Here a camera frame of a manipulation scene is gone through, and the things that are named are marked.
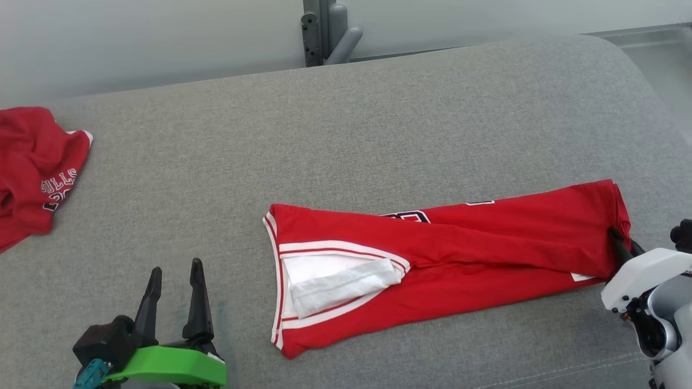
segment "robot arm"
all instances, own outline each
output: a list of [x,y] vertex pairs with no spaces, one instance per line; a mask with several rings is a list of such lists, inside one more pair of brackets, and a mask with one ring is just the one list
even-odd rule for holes
[[601,292],[606,309],[632,323],[641,352],[652,361],[652,389],[692,386],[692,221],[671,232],[679,251],[634,252],[613,236],[623,264]]

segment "gray couch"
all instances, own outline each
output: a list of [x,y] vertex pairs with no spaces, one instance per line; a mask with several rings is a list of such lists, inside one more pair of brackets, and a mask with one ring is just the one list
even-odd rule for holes
[[161,266],[177,340],[205,264],[236,388],[647,388],[602,286],[348,339],[269,341],[273,202],[386,212],[614,179],[644,248],[692,216],[692,159],[635,65],[593,37],[458,48],[48,106],[93,147],[53,232],[0,255],[2,388],[68,388],[88,325],[134,316]]

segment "folded red jersey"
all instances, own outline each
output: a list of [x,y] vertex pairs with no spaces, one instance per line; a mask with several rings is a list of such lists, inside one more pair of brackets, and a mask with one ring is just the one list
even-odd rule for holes
[[630,246],[610,180],[384,216],[271,206],[271,341],[285,356],[604,282],[618,267],[608,229]]
[[51,230],[93,140],[64,132],[41,107],[0,110],[0,253]]

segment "white trim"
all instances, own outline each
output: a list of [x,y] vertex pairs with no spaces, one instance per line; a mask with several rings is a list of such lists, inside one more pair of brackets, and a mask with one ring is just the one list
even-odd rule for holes
[[[83,129],[81,129],[81,130],[79,130],[79,131],[84,132],[84,133],[86,134],[86,136],[89,138],[89,147],[91,148],[91,143],[93,142],[93,135],[91,135],[91,132],[84,131]],[[67,131],[67,134],[72,135],[72,134],[74,134],[74,133],[76,133],[76,132],[77,132],[77,131]]]
[[279,324],[279,311],[281,310],[281,306],[283,305],[283,301],[281,301],[281,295],[282,293],[284,293],[284,291],[281,287],[281,265],[279,263],[279,253],[277,253],[276,251],[276,241],[274,240],[274,233],[272,233],[271,227],[267,223],[267,220],[271,222],[272,220],[274,220],[274,217],[271,216],[270,213],[267,213],[266,217],[262,218],[262,223],[264,223],[264,226],[266,227],[266,232],[269,234],[269,239],[271,240],[271,250],[274,252],[274,265],[276,266],[276,313],[274,314],[274,324],[271,327],[271,342],[274,343],[274,341],[277,340],[278,337],[276,347],[278,347],[279,350],[281,350],[281,348],[284,346],[284,337],[282,334],[282,328]]
[[341,315],[346,314],[350,311],[353,311],[355,308],[358,308],[361,305],[364,305],[368,301],[375,298],[375,296],[379,295],[381,292],[382,291],[377,291],[377,292],[374,292],[371,294],[366,294],[365,296],[359,298],[358,300],[355,300],[354,302],[352,302],[350,304],[346,304],[343,307],[332,309],[331,311],[326,311],[323,314],[316,314],[316,315],[313,315],[310,317],[306,317],[304,319],[284,321],[281,323],[281,326],[282,326],[282,328],[285,328],[285,329],[303,328],[303,327],[309,327],[311,325],[315,325],[317,323],[321,323],[323,321],[333,319],[337,316],[341,316]]
[[384,260],[386,258],[378,257],[376,255],[368,255],[368,254],[356,254],[352,253],[350,251],[341,251],[341,250],[320,250],[320,251],[296,251],[294,253],[285,253],[285,254],[280,254],[279,258],[285,259],[285,258],[292,258],[292,257],[303,257],[306,255],[348,255],[349,257],[356,257],[356,258],[363,258],[364,260]]
[[314,242],[282,243],[279,245],[279,252],[281,252],[281,256],[283,256],[286,255],[284,253],[285,251],[304,251],[314,250],[316,248],[342,248],[344,250],[380,255],[381,257],[401,263],[404,266],[404,273],[408,273],[409,269],[411,269],[411,265],[408,263],[408,261],[402,257],[399,257],[398,255],[378,250],[377,248],[363,246],[362,244],[344,242],[342,240],[318,240]]
[[274,215],[267,212],[266,218],[269,220],[269,223],[271,224],[271,228],[274,229],[274,233],[276,234],[276,236],[279,236],[279,228],[276,227],[276,219],[274,219]]

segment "white lining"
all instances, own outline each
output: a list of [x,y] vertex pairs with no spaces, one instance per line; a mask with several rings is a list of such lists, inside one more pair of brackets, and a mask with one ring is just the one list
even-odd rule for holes
[[293,308],[302,319],[356,297],[399,284],[402,277],[402,272],[394,271],[391,261],[380,259],[325,277],[309,278],[291,284],[289,289]]
[[291,253],[285,253],[286,251],[305,251],[314,250],[317,248],[323,248],[328,251],[331,248],[341,248],[343,250],[359,251],[361,253],[375,254],[379,257],[384,257],[389,260],[394,260],[399,262],[403,267],[404,273],[408,273],[411,269],[411,265],[407,260],[399,257],[398,255],[388,253],[386,251],[378,250],[377,248],[372,248],[368,246],[363,246],[361,244],[344,242],[342,240],[318,240],[313,242],[301,242],[301,243],[282,243],[279,245],[280,255],[290,255]]
[[374,293],[366,294],[365,296],[359,298],[358,300],[355,300],[354,302],[351,302],[350,304],[343,305],[342,307],[332,309],[321,314],[308,316],[304,319],[286,320],[281,323],[281,326],[283,329],[295,329],[309,327],[311,325],[315,325],[323,321],[331,320],[337,316],[341,316],[350,311],[353,311],[355,308],[358,308],[361,305],[364,305],[365,303],[379,295],[381,292],[382,291],[377,291]]
[[[84,132],[86,134],[86,136],[89,138],[89,148],[91,148],[91,143],[93,142],[93,135],[91,135],[91,132],[84,131],[83,129],[81,129],[79,131]],[[74,134],[76,132],[77,131],[67,131],[67,134],[71,135],[71,134]]]

